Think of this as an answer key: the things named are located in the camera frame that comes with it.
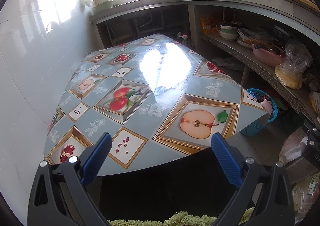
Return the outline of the green basin on counter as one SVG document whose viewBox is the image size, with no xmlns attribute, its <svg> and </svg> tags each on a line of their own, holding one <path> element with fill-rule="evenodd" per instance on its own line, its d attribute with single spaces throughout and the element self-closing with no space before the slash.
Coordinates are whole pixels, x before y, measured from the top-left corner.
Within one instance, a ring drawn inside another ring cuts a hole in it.
<svg viewBox="0 0 320 226">
<path fill-rule="evenodd" d="M 113 7 L 113 0 L 107 0 L 96 5 L 93 10 L 95 13 L 101 12 L 103 10 L 111 9 Z"/>
</svg>

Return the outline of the white sack on floor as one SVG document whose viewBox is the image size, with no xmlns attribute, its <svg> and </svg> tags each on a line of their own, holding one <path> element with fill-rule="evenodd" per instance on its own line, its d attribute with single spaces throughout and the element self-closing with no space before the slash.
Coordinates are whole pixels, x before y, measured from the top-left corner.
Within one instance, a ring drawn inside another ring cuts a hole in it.
<svg viewBox="0 0 320 226">
<path fill-rule="evenodd" d="M 302 153 L 308 143 L 308 135 L 300 127 L 289 135 L 282 145 L 279 153 L 279 160 L 284 164 L 296 160 L 302 156 Z"/>
</svg>

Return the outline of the perforated metal shelf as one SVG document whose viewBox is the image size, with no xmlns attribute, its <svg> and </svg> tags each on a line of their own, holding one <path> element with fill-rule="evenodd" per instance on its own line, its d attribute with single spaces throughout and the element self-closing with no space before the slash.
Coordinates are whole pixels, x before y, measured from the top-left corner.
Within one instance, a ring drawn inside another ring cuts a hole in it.
<svg viewBox="0 0 320 226">
<path fill-rule="evenodd" d="M 319 127 L 317 114 L 311 106 L 309 93 L 306 89 L 290 89 L 284 86 L 276 77 L 273 67 L 260 62 L 254 57 L 251 50 L 242 47 L 235 41 L 228 41 L 221 37 L 202 33 L 199 34 L 199 37 L 244 63 L 248 68 L 268 82 L 297 113 L 302 112 L 316 127 Z"/>
</svg>

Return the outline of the stack of plates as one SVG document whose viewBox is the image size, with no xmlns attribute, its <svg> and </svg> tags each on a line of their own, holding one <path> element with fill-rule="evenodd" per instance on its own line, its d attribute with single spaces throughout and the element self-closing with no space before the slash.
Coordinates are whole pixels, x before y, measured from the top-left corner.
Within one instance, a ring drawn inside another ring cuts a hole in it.
<svg viewBox="0 0 320 226">
<path fill-rule="evenodd" d="M 253 32 L 247 28 L 238 28 L 237 30 L 240 40 L 242 43 L 245 43 L 247 45 L 253 45 L 254 44 L 254 39 L 258 40 L 260 39 L 260 35 L 256 32 Z"/>
</svg>

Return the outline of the bag of yellow grain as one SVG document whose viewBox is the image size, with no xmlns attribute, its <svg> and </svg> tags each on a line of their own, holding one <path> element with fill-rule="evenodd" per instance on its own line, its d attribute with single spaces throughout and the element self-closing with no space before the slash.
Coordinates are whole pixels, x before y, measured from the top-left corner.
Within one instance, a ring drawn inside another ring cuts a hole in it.
<svg viewBox="0 0 320 226">
<path fill-rule="evenodd" d="M 311 65 L 313 58 L 306 45 L 291 39 L 285 46 L 285 58 L 275 67 L 275 75 L 282 85 L 291 89 L 300 89 L 303 73 Z"/>
</svg>

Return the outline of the white rag on floor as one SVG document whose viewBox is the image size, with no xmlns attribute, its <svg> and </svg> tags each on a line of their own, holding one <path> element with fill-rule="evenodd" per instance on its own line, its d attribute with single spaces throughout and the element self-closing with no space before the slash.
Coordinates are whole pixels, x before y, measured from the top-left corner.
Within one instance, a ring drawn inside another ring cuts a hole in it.
<svg viewBox="0 0 320 226">
<path fill-rule="evenodd" d="M 242 62 L 232 56 L 228 58 L 215 57 L 212 58 L 212 62 L 216 63 L 217 66 L 226 67 L 228 69 L 239 72 L 243 71 L 245 67 Z"/>
</svg>

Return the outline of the fruit pattern tablecloth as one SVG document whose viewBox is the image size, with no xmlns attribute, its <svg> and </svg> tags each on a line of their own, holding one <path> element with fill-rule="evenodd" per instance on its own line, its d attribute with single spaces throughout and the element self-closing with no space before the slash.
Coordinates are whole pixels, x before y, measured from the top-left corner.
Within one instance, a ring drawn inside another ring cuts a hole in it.
<svg viewBox="0 0 320 226">
<path fill-rule="evenodd" d="M 162 34 L 86 56 L 66 86 L 44 158 L 79 156 L 104 132 L 112 148 L 99 175 L 164 164 L 236 133 L 243 87 L 217 65 Z"/>
</svg>

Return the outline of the pink plastic basin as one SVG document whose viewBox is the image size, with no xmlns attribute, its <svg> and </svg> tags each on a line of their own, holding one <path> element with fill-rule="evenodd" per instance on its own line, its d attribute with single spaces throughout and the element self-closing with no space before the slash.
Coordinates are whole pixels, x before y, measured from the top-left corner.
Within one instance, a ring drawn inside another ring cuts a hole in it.
<svg viewBox="0 0 320 226">
<path fill-rule="evenodd" d="M 284 59 L 280 55 L 265 50 L 258 45 L 253 44 L 252 50 L 255 58 L 268 66 L 276 67 L 284 61 Z"/>
</svg>

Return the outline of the stack of white bowls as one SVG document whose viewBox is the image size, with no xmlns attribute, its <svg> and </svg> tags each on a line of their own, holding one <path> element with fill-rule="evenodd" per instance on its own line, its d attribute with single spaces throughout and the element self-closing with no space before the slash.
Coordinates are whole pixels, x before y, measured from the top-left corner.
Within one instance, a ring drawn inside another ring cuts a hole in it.
<svg viewBox="0 0 320 226">
<path fill-rule="evenodd" d="M 238 27 L 232 23 L 220 24 L 220 35 L 222 38 L 228 41 L 234 41 L 238 38 Z"/>
</svg>

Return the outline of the green fuzzy garment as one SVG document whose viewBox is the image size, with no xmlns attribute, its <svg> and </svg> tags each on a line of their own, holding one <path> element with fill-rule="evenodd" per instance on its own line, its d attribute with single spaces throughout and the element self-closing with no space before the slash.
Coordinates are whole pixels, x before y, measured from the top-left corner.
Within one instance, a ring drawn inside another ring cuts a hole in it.
<svg viewBox="0 0 320 226">
<path fill-rule="evenodd" d="M 125 219 L 115 219 L 108 220 L 110 225 L 118 226 L 209 226 L 212 225 L 217 220 L 217 217 L 211 217 L 207 215 L 203 216 L 193 216 L 188 214 L 186 211 L 180 211 L 171 216 L 164 222 L 161 221 L 141 221 L 136 219 L 125 220 Z"/>
</svg>

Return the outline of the cooking oil bottle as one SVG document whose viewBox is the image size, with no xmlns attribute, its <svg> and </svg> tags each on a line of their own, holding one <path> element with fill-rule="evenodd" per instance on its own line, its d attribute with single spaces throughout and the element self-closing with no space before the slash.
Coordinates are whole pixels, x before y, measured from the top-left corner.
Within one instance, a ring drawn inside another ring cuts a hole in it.
<svg viewBox="0 0 320 226">
<path fill-rule="evenodd" d="M 187 33 L 181 33 L 181 32 L 178 32 L 177 34 L 177 41 L 179 43 L 181 43 L 182 45 L 190 48 L 190 49 L 193 49 L 193 42 L 192 40 L 189 38 L 188 34 Z"/>
</svg>

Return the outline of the pink sponge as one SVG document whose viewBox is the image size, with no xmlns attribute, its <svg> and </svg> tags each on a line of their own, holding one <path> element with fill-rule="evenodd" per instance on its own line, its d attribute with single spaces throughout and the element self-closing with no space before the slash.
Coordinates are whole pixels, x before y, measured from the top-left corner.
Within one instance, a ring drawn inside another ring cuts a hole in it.
<svg viewBox="0 0 320 226">
<path fill-rule="evenodd" d="M 260 104 L 267 111 L 267 113 L 271 116 L 272 112 L 273 112 L 272 101 L 270 101 L 270 100 L 268 101 L 267 99 L 264 99 Z"/>
</svg>

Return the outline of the orange snack packet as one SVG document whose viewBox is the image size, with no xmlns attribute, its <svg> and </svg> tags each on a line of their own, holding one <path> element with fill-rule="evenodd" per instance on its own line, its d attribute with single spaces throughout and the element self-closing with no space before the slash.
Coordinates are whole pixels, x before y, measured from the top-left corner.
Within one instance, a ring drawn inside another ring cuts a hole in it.
<svg viewBox="0 0 320 226">
<path fill-rule="evenodd" d="M 214 23 L 210 17 L 200 18 L 201 30 L 203 34 L 212 34 L 214 29 Z"/>
</svg>

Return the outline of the blue plastic trash basket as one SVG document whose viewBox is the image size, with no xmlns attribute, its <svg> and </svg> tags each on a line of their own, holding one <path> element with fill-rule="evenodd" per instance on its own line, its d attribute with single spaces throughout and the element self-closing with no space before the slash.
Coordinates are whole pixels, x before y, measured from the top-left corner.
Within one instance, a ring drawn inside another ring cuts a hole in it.
<svg viewBox="0 0 320 226">
<path fill-rule="evenodd" d="M 272 101 L 273 112 L 271 116 L 260 104 L 264 99 Z M 277 105 L 266 92 L 256 88 L 243 88 L 236 128 L 245 136 L 256 136 L 268 123 L 276 119 L 277 114 Z"/>
</svg>

